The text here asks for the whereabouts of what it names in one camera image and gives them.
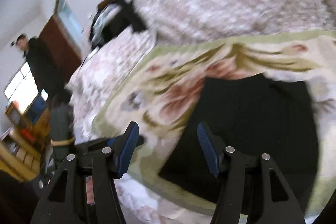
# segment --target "window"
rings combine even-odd
[[[82,48],[82,27],[65,0],[56,0],[55,13],[76,46]]]
[[[14,75],[4,93],[10,102],[16,101],[18,103],[18,109],[21,113],[26,111],[38,95],[38,89],[28,63],[24,63]],[[48,98],[48,94],[44,90],[41,96],[45,101]]]

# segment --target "red object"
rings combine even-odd
[[[31,132],[28,129],[24,128],[24,129],[21,129],[20,131],[21,131],[22,136],[25,139],[27,139],[28,141],[32,143],[35,142],[35,137],[32,136]]]

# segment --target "black hair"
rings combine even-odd
[[[27,36],[24,33],[20,34],[19,37],[16,40],[16,44],[19,42],[19,40],[24,39],[24,38],[27,38]]]

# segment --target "bed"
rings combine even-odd
[[[104,0],[98,5],[98,9],[103,9],[110,1]],[[305,54],[310,64],[318,64],[318,67],[324,68],[323,71],[311,69],[309,73],[300,74],[281,68],[268,68],[260,72],[266,71],[269,77],[275,79],[307,80],[311,83],[312,97],[316,99],[317,114],[320,115],[316,118],[320,127],[319,137],[325,144],[324,149],[328,151],[320,164],[322,177],[327,178],[328,185],[324,185],[325,190],[319,192],[320,198],[312,199],[306,214],[307,219],[316,217],[336,187],[336,172],[332,163],[336,151],[331,145],[336,138],[333,127],[336,64],[332,57],[336,35],[334,32],[320,31],[335,28],[336,0],[134,0],[134,5],[146,21],[148,30],[133,33],[131,28],[127,28],[87,58],[68,83],[68,88],[73,92],[71,104],[74,106],[76,142],[118,134],[102,131],[105,126],[102,123],[107,120],[104,118],[106,111],[112,108],[109,113],[114,113],[113,108],[119,107],[116,97],[127,97],[126,93],[120,95],[122,89],[130,88],[127,87],[129,81],[141,69],[159,75],[163,72],[161,68],[170,64],[167,60],[172,56],[178,57],[176,59],[184,58],[187,62],[203,54],[206,49],[224,42],[234,45],[243,41],[264,52],[282,50],[285,56],[293,53],[291,48],[298,49],[296,46],[302,45],[294,54]],[[91,23],[85,29],[86,34],[90,26]],[[308,48],[318,48],[318,54],[305,51],[305,45]],[[191,52],[190,56],[186,56],[186,52]],[[156,63],[157,56],[160,56],[162,64]],[[113,119],[107,123],[115,128],[119,126]],[[174,148],[176,138],[157,138],[156,135],[156,139],[152,141],[162,141],[167,155]],[[213,204],[200,205],[199,200],[194,201],[194,197],[189,197],[192,201],[182,203],[174,200],[172,196],[165,195],[162,188],[157,189],[153,187],[153,183],[137,176],[132,168],[115,184],[121,204],[130,208],[143,222],[209,223],[211,220]]]

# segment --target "floral blanket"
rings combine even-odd
[[[100,136],[122,134],[136,121],[146,142],[134,152],[129,175],[169,201],[212,215],[215,204],[157,174],[181,135],[205,77],[240,79],[257,73],[276,80],[306,80],[314,101],[320,166],[307,215],[316,215],[336,187],[336,32],[232,37],[200,45],[155,47],[95,117]]]

